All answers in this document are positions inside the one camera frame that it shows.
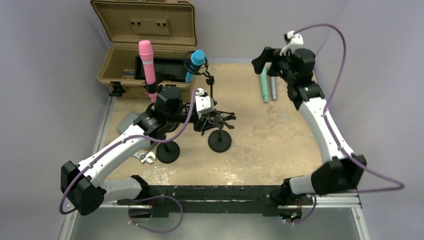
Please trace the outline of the mint green microphone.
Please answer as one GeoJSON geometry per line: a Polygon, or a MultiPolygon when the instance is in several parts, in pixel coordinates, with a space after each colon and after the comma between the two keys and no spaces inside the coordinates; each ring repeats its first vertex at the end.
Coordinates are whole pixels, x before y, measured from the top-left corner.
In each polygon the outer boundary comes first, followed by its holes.
{"type": "Polygon", "coordinates": [[[262,100],[265,104],[267,104],[270,101],[269,84],[268,84],[268,77],[267,77],[267,65],[263,67],[261,73],[259,74],[259,81],[260,81],[262,100]]]}

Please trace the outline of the black shock-mount desk stand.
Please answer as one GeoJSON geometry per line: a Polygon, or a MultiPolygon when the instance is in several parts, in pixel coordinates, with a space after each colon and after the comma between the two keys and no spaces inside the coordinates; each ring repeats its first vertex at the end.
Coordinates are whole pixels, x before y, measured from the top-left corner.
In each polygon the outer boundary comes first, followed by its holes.
{"type": "MultiPolygon", "coordinates": [[[[217,122],[224,122],[221,119],[214,117],[217,122]]],[[[232,145],[231,135],[223,129],[216,128],[208,137],[208,146],[216,153],[226,152],[232,145]]]]}

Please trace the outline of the silver grey microphone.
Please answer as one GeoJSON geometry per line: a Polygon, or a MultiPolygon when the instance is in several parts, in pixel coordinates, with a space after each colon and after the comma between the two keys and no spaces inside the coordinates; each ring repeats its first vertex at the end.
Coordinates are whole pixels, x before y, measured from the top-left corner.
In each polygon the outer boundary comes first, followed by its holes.
{"type": "Polygon", "coordinates": [[[277,101],[278,89],[277,89],[277,78],[275,76],[270,77],[270,88],[271,88],[271,99],[277,101]]]}

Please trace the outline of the black clip desk stand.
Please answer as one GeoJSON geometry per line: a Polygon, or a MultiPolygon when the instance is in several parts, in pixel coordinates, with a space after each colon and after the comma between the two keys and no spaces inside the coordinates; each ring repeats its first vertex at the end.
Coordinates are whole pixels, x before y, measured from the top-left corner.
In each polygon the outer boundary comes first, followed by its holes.
{"type": "Polygon", "coordinates": [[[156,148],[156,159],[164,164],[175,162],[180,156],[180,147],[175,141],[158,143],[156,148]]]}

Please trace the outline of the blue microphone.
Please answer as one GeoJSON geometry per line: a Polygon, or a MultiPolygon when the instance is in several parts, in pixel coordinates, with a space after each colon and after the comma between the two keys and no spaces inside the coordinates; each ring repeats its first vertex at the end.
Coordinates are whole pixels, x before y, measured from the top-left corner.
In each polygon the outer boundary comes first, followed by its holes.
{"type": "Polygon", "coordinates": [[[195,72],[204,64],[206,55],[202,50],[195,50],[191,53],[190,58],[186,64],[187,72],[185,75],[185,82],[191,83],[193,81],[195,72]]]}

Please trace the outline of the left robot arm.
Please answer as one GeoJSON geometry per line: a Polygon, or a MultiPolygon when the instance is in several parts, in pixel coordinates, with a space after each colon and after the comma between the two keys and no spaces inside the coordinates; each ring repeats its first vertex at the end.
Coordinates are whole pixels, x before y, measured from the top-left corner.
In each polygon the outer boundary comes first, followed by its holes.
{"type": "Polygon", "coordinates": [[[119,200],[132,200],[138,205],[146,203],[149,185],[140,176],[111,181],[107,177],[137,151],[153,143],[157,143],[157,149],[165,151],[167,157],[177,155],[179,147],[175,137],[166,137],[176,124],[183,128],[192,124],[196,132],[213,130],[222,133],[232,128],[229,121],[235,119],[233,112],[217,110],[214,99],[202,88],[194,89],[190,102],[185,103],[178,87],[164,87],[156,101],[109,145],[85,160],[68,161],[61,167],[59,212],[62,215],[68,213],[64,209],[65,201],[83,216],[91,214],[103,203],[119,200]]]}

